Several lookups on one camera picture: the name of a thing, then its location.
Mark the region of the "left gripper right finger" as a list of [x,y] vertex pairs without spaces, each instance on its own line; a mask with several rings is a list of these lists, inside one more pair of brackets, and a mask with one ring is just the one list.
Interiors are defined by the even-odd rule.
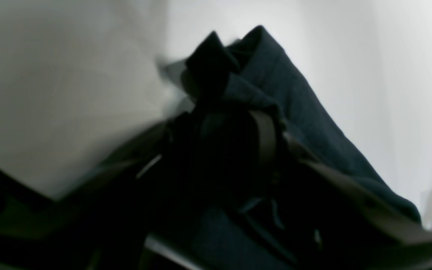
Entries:
[[[377,195],[322,163],[262,111],[250,111],[258,136],[264,188],[288,225],[300,211],[321,239],[307,250],[312,263],[347,270],[432,270],[432,232]],[[281,213],[289,207],[286,217]]]

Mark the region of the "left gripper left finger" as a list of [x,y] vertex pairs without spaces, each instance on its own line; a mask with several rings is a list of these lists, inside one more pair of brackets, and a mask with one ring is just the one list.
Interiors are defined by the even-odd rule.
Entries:
[[0,171],[0,263],[24,270],[83,270],[124,211],[137,171],[173,138],[162,121],[124,143],[54,201]]

